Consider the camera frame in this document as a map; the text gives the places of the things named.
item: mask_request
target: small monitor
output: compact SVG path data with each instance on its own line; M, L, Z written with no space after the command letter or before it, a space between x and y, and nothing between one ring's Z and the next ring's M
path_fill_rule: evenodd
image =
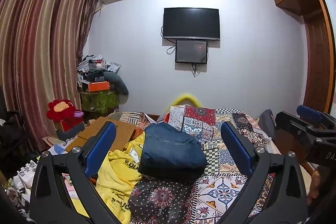
M177 40L175 62L206 64L208 61L208 42L199 40Z

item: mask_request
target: wooden door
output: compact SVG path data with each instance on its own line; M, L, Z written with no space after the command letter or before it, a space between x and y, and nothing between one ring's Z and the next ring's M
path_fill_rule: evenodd
M330 47L322 10L304 16L304 22L308 45L308 74L303 104L318 111L326 111L329 108L326 106L329 85L333 79L330 79Z

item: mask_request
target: green bag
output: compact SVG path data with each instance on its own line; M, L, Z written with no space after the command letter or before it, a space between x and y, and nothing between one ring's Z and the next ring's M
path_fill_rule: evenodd
M106 113L108 108L115 108L119 105L118 96L114 91L81 91L80 94L82 98L82 109L84 111Z

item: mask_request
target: white wall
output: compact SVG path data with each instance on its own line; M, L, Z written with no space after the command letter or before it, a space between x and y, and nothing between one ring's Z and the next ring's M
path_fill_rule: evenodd
M221 42L209 42L208 64L194 78L167 55L160 29L165 7L217 8ZM86 51L122 64L130 91L125 111L161 114L182 93L203 107L240 109L257 118L270 108L295 113L305 89L302 24L274 0L123 0L92 23Z
M303 74L302 74L302 90L301 90L301 100L300 100L300 104L303 105L303 101L305 99L305 93L306 93L306 83L307 83L307 74L308 74L308 44L307 44L306 26L305 26L305 21L303 19L303 16L300 17L299 21L301 22L301 35L302 35L302 40L303 40L303 63L301 64Z

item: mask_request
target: wooden wardrobe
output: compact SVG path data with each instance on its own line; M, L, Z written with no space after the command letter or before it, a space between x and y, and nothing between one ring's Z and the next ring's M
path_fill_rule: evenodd
M335 86L335 43L324 0L275 0L275 3L304 18L308 72L303 104L329 112Z

